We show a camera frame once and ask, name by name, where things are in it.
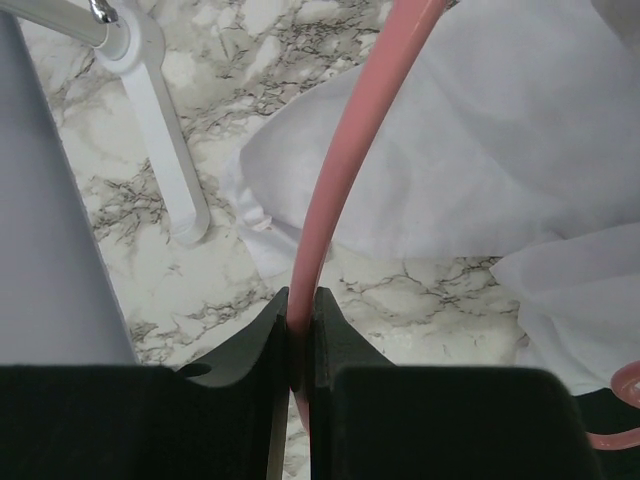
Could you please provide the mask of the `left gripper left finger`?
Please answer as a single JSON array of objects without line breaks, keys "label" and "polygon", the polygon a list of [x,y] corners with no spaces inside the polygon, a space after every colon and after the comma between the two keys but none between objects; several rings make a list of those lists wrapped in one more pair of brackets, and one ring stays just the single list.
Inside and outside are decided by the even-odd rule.
[{"label": "left gripper left finger", "polygon": [[278,479],[288,293],[178,370],[6,366],[5,479]]}]

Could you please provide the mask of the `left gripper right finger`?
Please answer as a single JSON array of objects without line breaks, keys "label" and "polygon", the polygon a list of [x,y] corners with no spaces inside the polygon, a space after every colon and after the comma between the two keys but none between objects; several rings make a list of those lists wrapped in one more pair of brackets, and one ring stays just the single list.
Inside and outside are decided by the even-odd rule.
[{"label": "left gripper right finger", "polygon": [[574,402],[548,372],[397,366],[317,291],[307,347],[315,479],[598,479]]}]

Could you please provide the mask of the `white shirt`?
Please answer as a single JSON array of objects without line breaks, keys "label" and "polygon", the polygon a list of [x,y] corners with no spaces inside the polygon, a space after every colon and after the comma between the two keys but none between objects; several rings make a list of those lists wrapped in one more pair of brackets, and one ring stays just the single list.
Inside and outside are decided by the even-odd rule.
[{"label": "white shirt", "polygon": [[571,393],[639,359],[639,5],[463,1],[392,102],[316,86],[231,156],[223,189],[264,277],[294,272],[300,353],[330,243],[376,258],[494,256],[519,364]]}]

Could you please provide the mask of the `pink hanger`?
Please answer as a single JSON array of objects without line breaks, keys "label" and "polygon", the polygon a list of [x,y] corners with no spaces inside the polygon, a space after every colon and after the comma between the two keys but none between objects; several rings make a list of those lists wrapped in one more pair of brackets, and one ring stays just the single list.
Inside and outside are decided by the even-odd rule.
[{"label": "pink hanger", "polygon": [[[322,264],[367,152],[419,49],[436,35],[440,1],[400,1],[354,87],[311,198],[294,263],[287,314],[293,351],[308,334]],[[431,92],[445,108],[425,133],[453,126],[472,141],[465,161],[488,161],[524,189],[481,202],[457,247],[477,252],[470,226],[484,226],[499,266],[526,305],[564,318],[554,293],[613,290],[639,275],[639,98],[621,64],[639,53],[635,1],[505,1],[497,17],[467,21],[463,55],[447,46],[429,55]]]}]

